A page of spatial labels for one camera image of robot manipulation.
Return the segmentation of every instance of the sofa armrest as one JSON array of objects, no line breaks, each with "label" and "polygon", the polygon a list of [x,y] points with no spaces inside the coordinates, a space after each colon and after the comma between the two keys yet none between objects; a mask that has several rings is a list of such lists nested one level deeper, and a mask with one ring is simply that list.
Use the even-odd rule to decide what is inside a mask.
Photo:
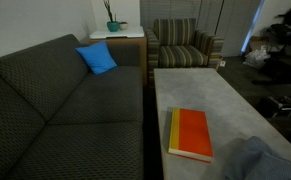
[{"label": "sofa armrest", "polygon": [[118,66],[140,66],[140,49],[137,44],[107,44],[108,50]]},{"label": "sofa armrest", "polygon": [[147,38],[147,79],[148,85],[154,86],[154,68],[158,67],[159,42],[151,29],[145,30]]},{"label": "sofa armrest", "polygon": [[224,39],[214,34],[199,30],[195,31],[194,46],[208,57],[207,67],[218,69],[221,62],[223,43]]}]

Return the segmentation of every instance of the floor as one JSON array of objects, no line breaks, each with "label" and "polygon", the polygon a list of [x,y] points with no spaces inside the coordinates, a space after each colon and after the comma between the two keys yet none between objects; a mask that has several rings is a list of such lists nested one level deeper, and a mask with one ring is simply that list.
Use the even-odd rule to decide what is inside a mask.
[{"label": "floor", "polygon": [[[253,67],[243,64],[243,57],[227,57],[218,73],[253,107],[262,97],[291,96],[291,84],[255,85],[253,80],[271,80]],[[145,179],[163,179],[158,135],[155,89],[144,88],[144,162]],[[291,142],[291,118],[267,118]]]}]

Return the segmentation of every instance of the vase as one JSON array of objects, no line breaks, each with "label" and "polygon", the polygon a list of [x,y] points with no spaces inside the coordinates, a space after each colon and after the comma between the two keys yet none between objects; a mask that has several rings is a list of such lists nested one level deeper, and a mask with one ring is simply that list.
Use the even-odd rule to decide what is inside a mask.
[{"label": "vase", "polygon": [[119,28],[118,22],[107,22],[107,28],[110,32],[117,32]]}]

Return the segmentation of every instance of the chair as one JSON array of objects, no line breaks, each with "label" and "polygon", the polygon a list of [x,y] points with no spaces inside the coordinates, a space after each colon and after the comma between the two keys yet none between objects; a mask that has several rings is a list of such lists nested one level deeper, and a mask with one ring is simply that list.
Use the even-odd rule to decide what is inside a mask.
[{"label": "chair", "polygon": [[146,29],[148,85],[154,85],[154,68],[211,67],[220,64],[224,40],[195,30],[196,19],[155,19]]}]

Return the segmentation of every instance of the dark gray sofa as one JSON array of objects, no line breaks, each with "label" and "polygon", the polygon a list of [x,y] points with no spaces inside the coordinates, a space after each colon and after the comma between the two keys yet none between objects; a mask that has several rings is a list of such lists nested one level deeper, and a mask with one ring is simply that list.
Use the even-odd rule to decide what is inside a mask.
[{"label": "dark gray sofa", "polygon": [[0,179],[143,179],[137,45],[95,75],[73,35],[0,58]]}]

